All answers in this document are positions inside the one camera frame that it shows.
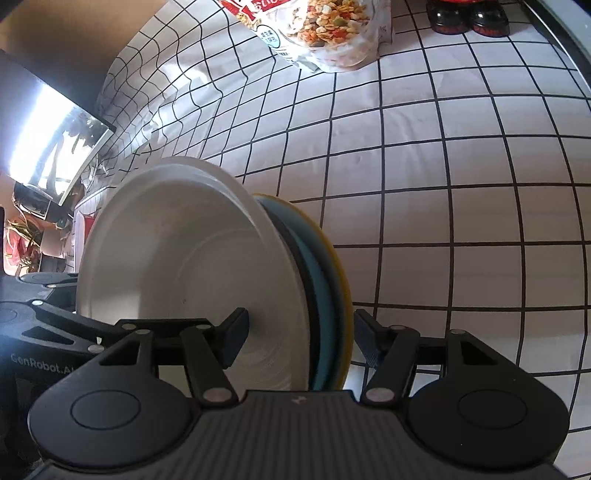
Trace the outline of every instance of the stack of plates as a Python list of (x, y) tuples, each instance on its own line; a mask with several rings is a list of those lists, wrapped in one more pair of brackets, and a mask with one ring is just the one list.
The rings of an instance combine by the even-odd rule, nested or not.
[[(77, 311), (108, 323), (205, 317), (218, 325), (244, 307), (248, 339), (226, 370), (239, 394), (342, 388), (353, 309), (321, 230), (287, 202), (253, 198), (219, 167), (164, 161), (102, 209), (85, 246)], [(161, 378), (186, 390), (182, 368), (166, 371)]]

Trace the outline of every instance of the white tablecloth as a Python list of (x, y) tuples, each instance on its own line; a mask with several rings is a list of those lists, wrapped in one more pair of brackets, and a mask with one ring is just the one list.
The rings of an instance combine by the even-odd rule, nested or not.
[[(505, 9), (512, 35), (494, 40), (436, 34), (424, 0), (393, 0), (379, 63), (310, 74), (215, 1), (173, 0), (108, 73), (100, 112), (118, 131), (80, 208), (170, 155), (297, 202), (356, 306), (423, 335), (467, 329), (554, 390), (572, 429), (557, 465), (588, 478), (590, 92)], [(347, 387), (371, 373), (356, 351)], [(421, 367), (415, 389), (435, 378)]]

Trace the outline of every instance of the wall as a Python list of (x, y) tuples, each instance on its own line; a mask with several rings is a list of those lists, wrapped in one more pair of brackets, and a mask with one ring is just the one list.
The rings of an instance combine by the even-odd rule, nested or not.
[(93, 110), (113, 59), (165, 0), (24, 0), (0, 23), (0, 48)]

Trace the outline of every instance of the snack bag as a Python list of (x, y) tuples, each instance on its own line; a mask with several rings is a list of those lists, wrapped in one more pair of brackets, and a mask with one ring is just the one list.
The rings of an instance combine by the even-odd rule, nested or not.
[(267, 45), (301, 68), (356, 70), (392, 41), (389, 0), (221, 0)]

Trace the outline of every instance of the circular pad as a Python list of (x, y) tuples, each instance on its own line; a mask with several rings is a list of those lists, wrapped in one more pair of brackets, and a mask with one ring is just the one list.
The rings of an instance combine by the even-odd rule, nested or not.
[(139, 400), (117, 390), (83, 395), (72, 405), (72, 417), (88, 429), (112, 430), (132, 422), (139, 415)]
[(18, 313), (15, 310), (0, 307), (0, 322), (9, 322), (17, 317)]
[(547, 459), (569, 431), (562, 400), (515, 369), (474, 368), (426, 385), (408, 423), (428, 449), (478, 469), (526, 468)]
[(150, 375), (114, 371), (101, 378), (100, 370), (91, 382), (75, 372), (33, 404), (29, 430), (42, 455), (76, 468), (113, 469), (175, 445), (191, 421), (187, 398)]
[(527, 407), (515, 395), (499, 390), (479, 390), (458, 403), (460, 415), (476, 427), (508, 429), (525, 418)]

